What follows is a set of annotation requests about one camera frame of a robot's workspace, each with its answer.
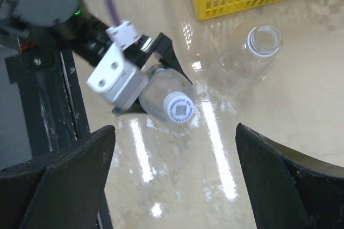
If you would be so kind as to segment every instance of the bottle label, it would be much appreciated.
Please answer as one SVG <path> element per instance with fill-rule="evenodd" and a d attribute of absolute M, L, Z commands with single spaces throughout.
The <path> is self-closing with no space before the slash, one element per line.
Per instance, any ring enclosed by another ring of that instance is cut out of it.
<path fill-rule="evenodd" d="M 147 76 L 152 78 L 156 73 L 162 72 L 164 70 L 170 69 L 169 67 L 164 67 L 163 65 L 153 65 L 149 68 Z"/>

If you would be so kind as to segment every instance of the white cable connector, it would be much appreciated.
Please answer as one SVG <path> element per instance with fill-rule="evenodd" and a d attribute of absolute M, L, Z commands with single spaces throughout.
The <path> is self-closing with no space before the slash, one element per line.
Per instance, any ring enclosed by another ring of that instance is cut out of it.
<path fill-rule="evenodd" d="M 109 28 L 106 32 L 113 36 L 109 35 L 114 43 L 87 80 L 87 84 L 107 102 L 125 111 L 139 97 L 148 83 L 148 77 L 125 59 L 123 54 L 124 49 L 137 41 L 137 32 L 132 24 L 123 22 L 119 27 Z"/>
<path fill-rule="evenodd" d="M 121 25 L 107 29 L 106 33 L 111 41 L 115 42 L 122 51 L 137 42 L 140 38 L 130 21 L 123 21 Z"/>

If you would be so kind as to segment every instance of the clear plastic bottle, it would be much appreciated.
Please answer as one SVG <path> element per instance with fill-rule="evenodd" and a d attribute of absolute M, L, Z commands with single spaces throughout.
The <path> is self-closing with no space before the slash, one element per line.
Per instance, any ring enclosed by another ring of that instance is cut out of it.
<path fill-rule="evenodd" d="M 148 70 L 149 82 L 139 96 L 142 108 L 160 121 L 186 123 L 194 113 L 195 91 L 179 72 L 154 65 Z"/>
<path fill-rule="evenodd" d="M 210 83 L 225 94 L 236 94 L 259 84 L 281 47 L 281 34 L 271 25 L 241 24 L 209 71 Z"/>

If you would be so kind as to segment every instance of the plastic bottle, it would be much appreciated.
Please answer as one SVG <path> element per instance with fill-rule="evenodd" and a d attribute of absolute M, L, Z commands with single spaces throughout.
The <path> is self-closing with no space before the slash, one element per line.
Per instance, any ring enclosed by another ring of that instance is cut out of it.
<path fill-rule="evenodd" d="M 194 113 L 195 92 L 179 72 L 154 65 L 148 70 L 149 82 L 139 96 L 142 108 L 160 121 L 186 123 Z"/>
<path fill-rule="evenodd" d="M 281 34 L 271 25 L 241 24 L 209 71 L 210 83 L 225 94 L 236 94 L 259 84 L 281 47 Z"/>

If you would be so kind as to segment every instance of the robotic arm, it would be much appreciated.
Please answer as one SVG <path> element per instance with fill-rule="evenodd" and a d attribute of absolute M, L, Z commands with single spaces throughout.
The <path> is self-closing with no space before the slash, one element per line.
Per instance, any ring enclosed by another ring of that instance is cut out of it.
<path fill-rule="evenodd" d="M 163 33 L 154 40 L 139 34 L 130 21 L 108 27 L 83 0 L 0 0 L 0 44 L 19 51 L 71 49 L 95 67 L 87 84 L 115 106 L 116 115 L 145 113 L 138 96 L 148 78 L 141 69 L 153 53 L 186 77 Z"/>

